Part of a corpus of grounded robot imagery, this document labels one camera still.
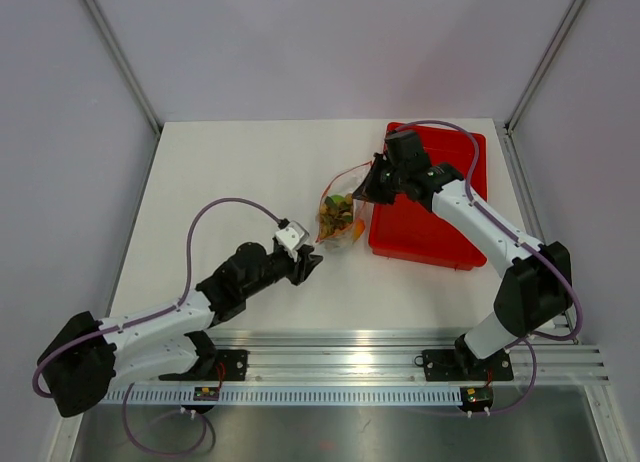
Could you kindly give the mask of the brown toy longan bunch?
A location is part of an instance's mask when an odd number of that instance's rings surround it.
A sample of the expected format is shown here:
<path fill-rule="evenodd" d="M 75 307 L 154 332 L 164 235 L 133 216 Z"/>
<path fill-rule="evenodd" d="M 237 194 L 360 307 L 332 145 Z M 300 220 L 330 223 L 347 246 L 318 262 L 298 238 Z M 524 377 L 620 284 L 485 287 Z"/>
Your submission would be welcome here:
<path fill-rule="evenodd" d="M 325 205 L 319 208 L 319 238 L 326 239 L 347 229 L 354 219 L 354 203 L 345 210 L 336 210 Z"/>

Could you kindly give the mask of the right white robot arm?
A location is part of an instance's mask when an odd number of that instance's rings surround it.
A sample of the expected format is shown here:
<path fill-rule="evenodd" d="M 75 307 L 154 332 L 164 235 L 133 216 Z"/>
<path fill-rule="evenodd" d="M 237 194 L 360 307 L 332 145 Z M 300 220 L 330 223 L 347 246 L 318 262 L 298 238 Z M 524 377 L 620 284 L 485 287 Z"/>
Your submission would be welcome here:
<path fill-rule="evenodd" d="M 413 125 L 405 124 L 387 133 L 383 151 L 354 193 L 377 205 L 392 205 L 399 195 L 420 205 L 465 236 L 500 277 L 492 312 L 454 343 L 454 366 L 465 379 L 478 377 L 507 347 L 579 307 L 568 249 L 517 229 L 477 194 L 470 178 L 449 163 L 433 163 Z"/>

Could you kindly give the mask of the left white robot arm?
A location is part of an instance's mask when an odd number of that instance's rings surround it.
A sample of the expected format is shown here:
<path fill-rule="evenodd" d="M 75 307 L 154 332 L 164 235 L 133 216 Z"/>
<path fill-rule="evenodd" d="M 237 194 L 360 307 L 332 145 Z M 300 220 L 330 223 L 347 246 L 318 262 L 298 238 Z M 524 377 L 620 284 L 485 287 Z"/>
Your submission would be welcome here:
<path fill-rule="evenodd" d="M 119 317 L 75 314 L 38 358 L 35 392 L 70 418 L 132 383 L 208 378 L 216 371 L 217 349 L 207 330 L 239 315 L 250 297 L 283 279 L 304 283 L 323 260 L 307 240 L 303 227 L 284 221 L 271 250 L 241 244 L 175 301 Z"/>

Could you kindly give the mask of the green orange toy mango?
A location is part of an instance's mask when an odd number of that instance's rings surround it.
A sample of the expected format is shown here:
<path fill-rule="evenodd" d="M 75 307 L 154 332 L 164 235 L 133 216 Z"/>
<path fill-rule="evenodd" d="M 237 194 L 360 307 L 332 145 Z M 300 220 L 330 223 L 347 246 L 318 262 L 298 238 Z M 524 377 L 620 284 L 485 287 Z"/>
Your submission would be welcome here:
<path fill-rule="evenodd" d="M 363 219 L 357 219 L 351 226 L 350 241 L 355 243 L 359 240 L 366 229 L 366 224 Z"/>

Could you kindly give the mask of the green toy watermelon ball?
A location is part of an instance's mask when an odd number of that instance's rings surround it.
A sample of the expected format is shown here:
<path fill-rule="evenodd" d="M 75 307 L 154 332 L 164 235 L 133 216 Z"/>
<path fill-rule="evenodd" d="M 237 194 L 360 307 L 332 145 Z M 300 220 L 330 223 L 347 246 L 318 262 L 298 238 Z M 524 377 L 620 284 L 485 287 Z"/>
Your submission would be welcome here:
<path fill-rule="evenodd" d="M 336 210 L 345 210 L 347 207 L 353 204 L 352 198 L 350 194 L 346 196 L 340 194 L 333 194 L 327 196 L 324 199 L 324 203 L 327 207 L 336 209 Z"/>

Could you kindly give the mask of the clear orange zip top bag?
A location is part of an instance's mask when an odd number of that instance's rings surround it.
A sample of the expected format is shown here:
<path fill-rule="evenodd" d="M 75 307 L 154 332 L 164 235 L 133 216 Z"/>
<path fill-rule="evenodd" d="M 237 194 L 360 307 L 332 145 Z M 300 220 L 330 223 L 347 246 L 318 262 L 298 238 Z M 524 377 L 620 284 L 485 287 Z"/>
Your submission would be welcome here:
<path fill-rule="evenodd" d="M 334 176 L 322 192 L 316 212 L 315 244 L 327 251 L 353 246 L 364 234 L 369 220 L 369 204 L 354 198 L 368 175 L 371 162 L 349 168 Z"/>

